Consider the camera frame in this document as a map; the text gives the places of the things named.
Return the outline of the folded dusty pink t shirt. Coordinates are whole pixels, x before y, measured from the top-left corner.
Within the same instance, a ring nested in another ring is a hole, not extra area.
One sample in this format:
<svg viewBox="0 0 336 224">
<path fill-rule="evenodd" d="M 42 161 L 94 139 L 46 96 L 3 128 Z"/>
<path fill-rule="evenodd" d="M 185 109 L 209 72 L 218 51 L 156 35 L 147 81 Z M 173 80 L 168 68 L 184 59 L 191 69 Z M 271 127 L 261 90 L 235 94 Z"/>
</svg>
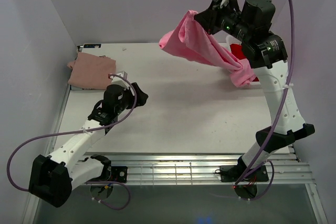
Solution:
<svg viewBox="0 0 336 224">
<path fill-rule="evenodd" d="M 68 83 L 89 90 L 105 90 L 111 83 L 108 75 L 116 73 L 115 60 L 85 52 L 79 52 L 76 59 L 69 62 L 67 67 L 71 69 Z"/>
</svg>

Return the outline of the white plastic mesh basket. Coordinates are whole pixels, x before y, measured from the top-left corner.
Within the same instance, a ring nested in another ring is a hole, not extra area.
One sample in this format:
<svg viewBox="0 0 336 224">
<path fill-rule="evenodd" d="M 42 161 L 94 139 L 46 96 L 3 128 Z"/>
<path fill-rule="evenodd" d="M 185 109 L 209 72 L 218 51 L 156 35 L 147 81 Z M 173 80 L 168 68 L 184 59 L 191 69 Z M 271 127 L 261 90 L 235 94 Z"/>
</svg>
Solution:
<svg viewBox="0 0 336 224">
<path fill-rule="evenodd" d="M 230 47 L 231 44 L 239 44 L 239 40 L 237 40 L 235 37 L 233 37 L 232 35 L 227 35 L 226 36 L 226 43 L 228 44 L 228 46 Z"/>
</svg>

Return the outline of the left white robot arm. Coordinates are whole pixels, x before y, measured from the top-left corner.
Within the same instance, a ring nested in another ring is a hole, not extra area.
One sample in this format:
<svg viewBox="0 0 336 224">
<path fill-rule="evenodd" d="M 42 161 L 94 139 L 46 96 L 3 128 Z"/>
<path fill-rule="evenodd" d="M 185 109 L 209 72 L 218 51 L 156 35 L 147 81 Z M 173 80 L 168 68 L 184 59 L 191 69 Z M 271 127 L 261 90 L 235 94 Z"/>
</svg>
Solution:
<svg viewBox="0 0 336 224">
<path fill-rule="evenodd" d="M 137 83 L 130 87 L 111 84 L 88 115 L 82 129 L 48 156 L 33 161 L 28 191 L 54 207 L 62 206 L 73 189 L 88 181 L 105 182 L 111 178 L 111 161 L 93 154 L 79 159 L 119 122 L 125 110 L 144 106 L 148 99 Z"/>
</svg>

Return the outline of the aluminium rail frame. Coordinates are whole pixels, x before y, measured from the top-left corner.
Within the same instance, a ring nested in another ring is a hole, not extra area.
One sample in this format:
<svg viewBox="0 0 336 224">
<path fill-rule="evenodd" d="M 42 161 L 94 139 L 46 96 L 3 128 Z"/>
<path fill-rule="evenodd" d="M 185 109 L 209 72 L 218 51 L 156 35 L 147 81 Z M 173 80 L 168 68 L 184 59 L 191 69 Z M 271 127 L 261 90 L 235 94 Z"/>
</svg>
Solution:
<svg viewBox="0 0 336 224">
<path fill-rule="evenodd" d="M 239 199 L 215 170 L 234 165 L 269 122 L 260 86 L 244 89 L 148 86 L 149 100 L 100 140 L 90 154 L 128 167 L 132 200 L 113 211 L 77 188 L 60 208 L 40 201 L 34 223 L 315 223 L 312 173 L 292 147 L 267 165 L 274 178 L 256 201 Z"/>
</svg>

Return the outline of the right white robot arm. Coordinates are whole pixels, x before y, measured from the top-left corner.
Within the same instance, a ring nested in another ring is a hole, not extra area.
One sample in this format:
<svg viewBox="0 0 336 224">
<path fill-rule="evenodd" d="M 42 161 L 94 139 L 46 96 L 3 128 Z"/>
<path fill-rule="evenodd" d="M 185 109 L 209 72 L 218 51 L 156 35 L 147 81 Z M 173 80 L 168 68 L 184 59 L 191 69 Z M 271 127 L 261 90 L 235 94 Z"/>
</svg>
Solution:
<svg viewBox="0 0 336 224">
<path fill-rule="evenodd" d="M 194 19 L 214 35 L 225 31 L 238 39 L 242 52 L 258 78 L 267 101 L 272 125 L 256 133 L 256 142 L 242 155 L 237 165 L 220 170 L 224 182 L 238 178 L 250 180 L 275 151 L 315 132 L 305 122 L 296 104 L 289 76 L 287 52 L 282 39 L 270 31 L 275 6 L 271 0 L 245 0 L 242 9 L 237 0 L 212 0 Z"/>
</svg>

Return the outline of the blue label sticker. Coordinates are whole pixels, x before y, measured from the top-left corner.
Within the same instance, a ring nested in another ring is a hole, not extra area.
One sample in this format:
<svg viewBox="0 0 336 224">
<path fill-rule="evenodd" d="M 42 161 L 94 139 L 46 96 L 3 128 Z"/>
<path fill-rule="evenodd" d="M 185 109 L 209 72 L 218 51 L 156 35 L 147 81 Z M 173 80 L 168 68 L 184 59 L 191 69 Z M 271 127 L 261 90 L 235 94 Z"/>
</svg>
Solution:
<svg viewBox="0 0 336 224">
<path fill-rule="evenodd" d="M 84 44 L 83 48 L 100 48 L 101 44 Z"/>
</svg>

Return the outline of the red t shirt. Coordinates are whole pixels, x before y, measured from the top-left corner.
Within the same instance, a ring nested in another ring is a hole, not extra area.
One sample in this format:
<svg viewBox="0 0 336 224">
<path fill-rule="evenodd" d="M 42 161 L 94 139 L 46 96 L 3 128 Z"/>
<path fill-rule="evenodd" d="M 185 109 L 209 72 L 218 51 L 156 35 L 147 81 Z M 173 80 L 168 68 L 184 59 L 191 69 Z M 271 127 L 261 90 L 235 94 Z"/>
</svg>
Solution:
<svg viewBox="0 0 336 224">
<path fill-rule="evenodd" d="M 257 83 L 259 79 L 254 74 L 249 61 L 243 54 L 242 46 L 238 44 L 231 44 L 230 49 L 232 54 L 239 60 L 242 66 L 241 69 L 231 73 L 230 78 L 233 84 L 237 87 L 243 87 L 250 85 L 251 83 Z"/>
</svg>

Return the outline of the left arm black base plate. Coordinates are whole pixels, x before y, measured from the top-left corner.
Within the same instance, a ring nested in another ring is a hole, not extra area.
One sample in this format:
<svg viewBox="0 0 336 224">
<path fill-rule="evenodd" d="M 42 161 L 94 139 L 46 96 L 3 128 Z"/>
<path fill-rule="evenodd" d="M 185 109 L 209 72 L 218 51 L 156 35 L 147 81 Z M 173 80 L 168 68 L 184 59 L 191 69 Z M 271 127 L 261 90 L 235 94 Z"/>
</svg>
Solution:
<svg viewBox="0 0 336 224">
<path fill-rule="evenodd" d="M 127 166 L 112 166 L 111 160 L 103 155 L 94 154 L 91 155 L 90 158 L 99 161 L 103 165 L 103 170 L 100 176 L 90 179 L 91 182 L 127 182 Z"/>
</svg>

